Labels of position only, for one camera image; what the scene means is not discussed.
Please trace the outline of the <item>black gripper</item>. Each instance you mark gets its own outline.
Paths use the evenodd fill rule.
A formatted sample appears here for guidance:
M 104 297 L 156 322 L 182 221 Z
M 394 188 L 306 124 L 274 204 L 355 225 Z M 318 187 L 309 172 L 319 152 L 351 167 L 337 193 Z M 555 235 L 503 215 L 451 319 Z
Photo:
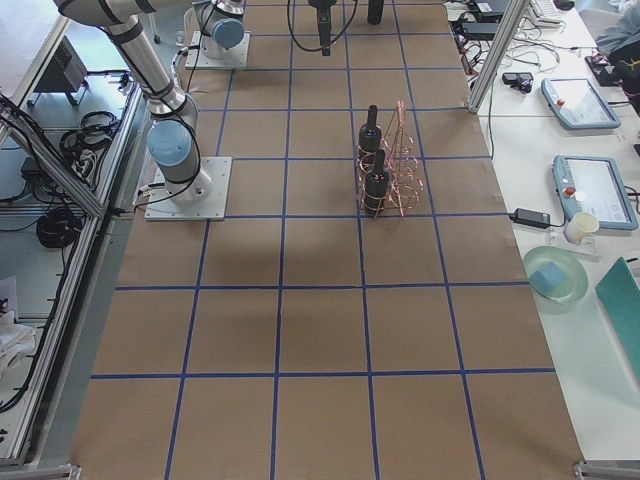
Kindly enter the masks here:
M 321 54 L 323 56 L 330 56 L 331 7 L 334 5 L 334 0 L 308 0 L 308 4 L 316 10 Z

